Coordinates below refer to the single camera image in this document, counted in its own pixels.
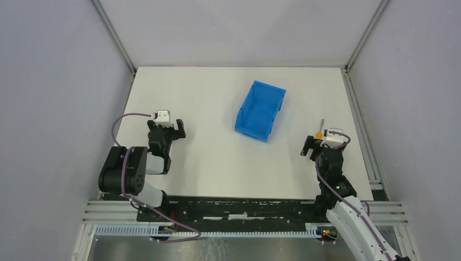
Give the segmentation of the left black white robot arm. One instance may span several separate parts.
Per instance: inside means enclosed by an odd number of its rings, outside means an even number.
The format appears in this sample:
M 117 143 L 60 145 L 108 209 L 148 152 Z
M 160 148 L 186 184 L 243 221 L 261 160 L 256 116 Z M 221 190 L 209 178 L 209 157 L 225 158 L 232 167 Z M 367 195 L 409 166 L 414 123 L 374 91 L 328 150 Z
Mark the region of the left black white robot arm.
M 140 205 L 160 207 L 166 193 L 146 181 L 147 175 L 166 175 L 171 166 L 172 143 L 186 138 L 181 119 L 172 122 L 149 120 L 148 146 L 128 149 L 113 146 L 98 178 L 99 190 L 106 194 L 125 194 Z

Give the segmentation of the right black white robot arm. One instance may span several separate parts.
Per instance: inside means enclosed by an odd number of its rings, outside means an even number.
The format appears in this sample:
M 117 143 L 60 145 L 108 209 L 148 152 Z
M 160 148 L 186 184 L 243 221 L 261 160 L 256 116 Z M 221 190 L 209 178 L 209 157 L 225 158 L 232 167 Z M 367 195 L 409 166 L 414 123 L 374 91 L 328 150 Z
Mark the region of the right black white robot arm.
M 314 206 L 342 236 L 356 260 L 409 260 L 392 248 L 371 221 L 367 209 L 342 171 L 343 151 L 351 138 L 338 131 L 339 141 L 307 136 L 301 156 L 310 156 L 315 163 L 320 194 Z

